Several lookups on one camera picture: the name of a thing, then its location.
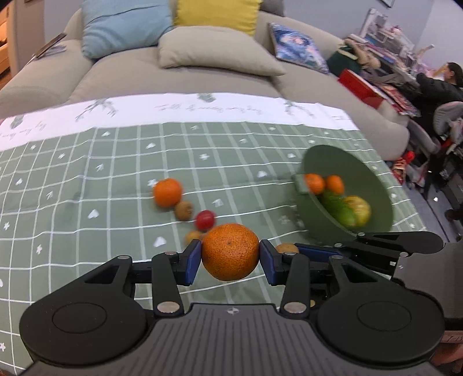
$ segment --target green fruit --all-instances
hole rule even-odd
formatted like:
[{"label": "green fruit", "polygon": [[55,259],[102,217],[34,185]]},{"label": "green fruit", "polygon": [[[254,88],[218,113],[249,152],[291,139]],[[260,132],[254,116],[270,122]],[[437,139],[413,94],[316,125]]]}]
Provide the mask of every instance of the green fruit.
[{"label": "green fruit", "polygon": [[320,203],[325,210],[347,229],[357,226],[357,218],[353,210],[347,205],[342,196],[326,190],[319,197]]},{"label": "green fruit", "polygon": [[357,227],[365,226],[371,217],[371,206],[369,203],[358,196],[347,196],[344,202],[353,210]]}]

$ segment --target blue pillow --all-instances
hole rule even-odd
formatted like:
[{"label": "blue pillow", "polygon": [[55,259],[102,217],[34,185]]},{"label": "blue pillow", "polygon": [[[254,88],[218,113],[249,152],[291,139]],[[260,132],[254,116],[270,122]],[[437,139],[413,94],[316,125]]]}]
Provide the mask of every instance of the blue pillow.
[{"label": "blue pillow", "polygon": [[330,73],[326,60],[310,37],[272,22],[269,26],[277,59],[302,65],[326,75]]},{"label": "blue pillow", "polygon": [[82,54],[98,59],[156,45],[170,31],[169,0],[85,0]]}]

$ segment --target sofa backrest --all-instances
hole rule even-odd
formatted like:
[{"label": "sofa backrest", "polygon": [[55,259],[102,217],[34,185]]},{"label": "sofa backrest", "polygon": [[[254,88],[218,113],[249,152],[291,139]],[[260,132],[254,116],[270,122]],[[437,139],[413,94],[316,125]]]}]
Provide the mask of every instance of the sofa backrest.
[{"label": "sofa backrest", "polygon": [[[169,0],[169,3],[172,10],[172,15],[175,17],[177,0]],[[295,29],[303,34],[308,35],[313,39],[325,59],[329,58],[342,43],[342,40],[338,37],[335,37],[326,31],[317,29],[316,27],[304,24],[303,22],[296,21],[295,19],[280,17],[266,12],[259,12],[254,39],[271,53],[274,52],[274,48],[268,27],[269,22],[285,25],[291,29]],[[81,9],[75,12],[71,17],[68,25],[64,29],[64,32],[68,35],[66,39],[82,39],[83,20]]]}]

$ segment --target floor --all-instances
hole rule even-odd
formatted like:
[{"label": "floor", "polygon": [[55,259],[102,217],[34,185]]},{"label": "floor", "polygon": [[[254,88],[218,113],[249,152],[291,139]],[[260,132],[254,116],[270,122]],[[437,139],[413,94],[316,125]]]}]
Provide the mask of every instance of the floor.
[{"label": "floor", "polygon": [[0,75],[0,90],[11,80],[10,69],[7,69]]},{"label": "floor", "polygon": [[453,221],[451,224],[445,218],[445,211],[452,209],[452,207],[443,192],[436,191],[434,187],[431,187],[428,202],[426,202],[416,189],[407,187],[404,187],[404,189],[428,231],[438,234],[446,243],[455,242],[457,232],[463,234],[463,226],[458,221]]}]

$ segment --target green checkered tablecloth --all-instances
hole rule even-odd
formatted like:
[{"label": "green checkered tablecloth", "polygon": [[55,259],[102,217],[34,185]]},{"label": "green checkered tablecloth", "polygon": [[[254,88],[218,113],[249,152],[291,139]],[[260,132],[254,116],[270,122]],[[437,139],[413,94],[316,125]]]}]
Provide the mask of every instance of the green checkered tablecloth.
[{"label": "green checkered tablecloth", "polygon": [[[20,372],[30,364],[18,323],[31,303],[117,255],[140,261],[183,250],[194,225],[154,205],[152,186],[159,180],[179,180],[195,212],[214,211],[218,224],[241,223],[273,244],[311,242],[294,207],[290,176],[304,151],[319,144],[347,150],[379,176],[394,205],[393,231],[425,229],[359,131],[164,123],[92,128],[1,152],[0,366]],[[260,266],[228,283],[201,266],[194,285],[180,291],[185,306],[279,305],[282,297]],[[151,307],[150,288],[140,286],[136,299]]]}]

